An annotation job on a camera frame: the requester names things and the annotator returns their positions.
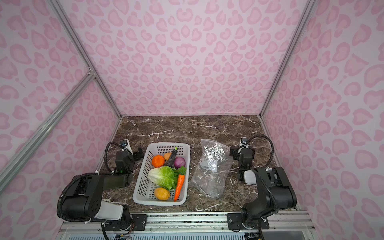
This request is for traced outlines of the dark eggplant toy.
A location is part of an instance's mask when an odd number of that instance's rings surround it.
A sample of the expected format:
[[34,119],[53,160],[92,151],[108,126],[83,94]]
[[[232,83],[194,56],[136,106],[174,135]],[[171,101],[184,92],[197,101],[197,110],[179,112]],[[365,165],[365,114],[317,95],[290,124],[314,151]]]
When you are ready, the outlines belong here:
[[171,155],[170,155],[170,157],[169,157],[169,159],[168,159],[168,161],[167,161],[167,166],[168,167],[173,167],[174,166],[174,161],[175,161],[175,158],[176,158],[176,156],[177,156],[177,152],[178,152],[178,148],[177,147],[175,147],[173,150],[172,150],[172,152],[171,152]]

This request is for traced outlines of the white perforated plastic basket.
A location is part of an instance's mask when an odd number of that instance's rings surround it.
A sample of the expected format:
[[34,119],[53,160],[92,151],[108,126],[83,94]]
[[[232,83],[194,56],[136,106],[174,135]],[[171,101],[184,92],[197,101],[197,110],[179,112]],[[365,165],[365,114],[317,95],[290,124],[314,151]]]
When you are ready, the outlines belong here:
[[187,199],[191,148],[183,143],[147,147],[133,200],[147,206],[180,206]]

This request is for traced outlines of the purple onion toy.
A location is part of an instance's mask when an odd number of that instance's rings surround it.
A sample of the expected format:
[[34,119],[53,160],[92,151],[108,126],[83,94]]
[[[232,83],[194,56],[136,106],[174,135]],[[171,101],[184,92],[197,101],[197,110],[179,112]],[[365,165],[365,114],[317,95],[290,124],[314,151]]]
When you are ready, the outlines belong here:
[[179,169],[181,167],[186,166],[186,160],[183,157],[176,157],[174,160],[175,169]]

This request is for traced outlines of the clear zip top bag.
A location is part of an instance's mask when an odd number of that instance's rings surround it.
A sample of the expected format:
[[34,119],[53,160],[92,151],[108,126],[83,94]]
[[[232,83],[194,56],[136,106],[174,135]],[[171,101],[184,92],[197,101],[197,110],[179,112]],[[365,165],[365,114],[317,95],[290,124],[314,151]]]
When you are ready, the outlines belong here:
[[201,140],[202,156],[192,177],[193,185],[201,194],[220,198],[224,194],[225,181],[233,159],[230,148],[214,140]]

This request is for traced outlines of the orange carrot toy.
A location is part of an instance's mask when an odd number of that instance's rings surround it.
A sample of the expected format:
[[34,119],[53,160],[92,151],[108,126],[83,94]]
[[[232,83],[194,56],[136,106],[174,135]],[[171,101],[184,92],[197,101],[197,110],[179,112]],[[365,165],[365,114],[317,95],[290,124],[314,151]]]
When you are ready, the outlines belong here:
[[180,196],[181,189],[183,187],[185,177],[186,177],[186,172],[187,172],[187,169],[183,166],[178,169],[174,169],[174,173],[177,174],[178,176],[177,186],[176,186],[175,195],[174,195],[174,201],[177,201]]

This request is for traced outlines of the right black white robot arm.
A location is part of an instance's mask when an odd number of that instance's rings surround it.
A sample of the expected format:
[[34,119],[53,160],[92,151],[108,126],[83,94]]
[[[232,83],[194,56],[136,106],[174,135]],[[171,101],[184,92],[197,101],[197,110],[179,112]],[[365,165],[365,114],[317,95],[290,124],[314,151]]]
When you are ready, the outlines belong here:
[[239,180],[255,185],[258,191],[256,199],[245,203],[242,208],[242,225],[245,228],[254,225],[261,228],[267,217],[296,207],[297,196],[283,168],[254,167],[254,151],[246,147],[234,150],[233,159],[239,162]]

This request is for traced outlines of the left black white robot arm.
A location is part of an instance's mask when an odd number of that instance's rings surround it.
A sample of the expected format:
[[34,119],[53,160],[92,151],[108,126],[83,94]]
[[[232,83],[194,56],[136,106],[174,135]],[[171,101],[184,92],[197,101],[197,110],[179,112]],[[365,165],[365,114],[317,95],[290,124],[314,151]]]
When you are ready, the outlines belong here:
[[134,217],[127,206],[112,204],[102,199],[103,192],[126,188],[133,179],[135,162],[144,157],[141,148],[130,153],[116,154],[115,172],[112,174],[86,173],[73,177],[64,188],[57,203],[57,215],[67,222],[98,222],[106,231],[133,229]]

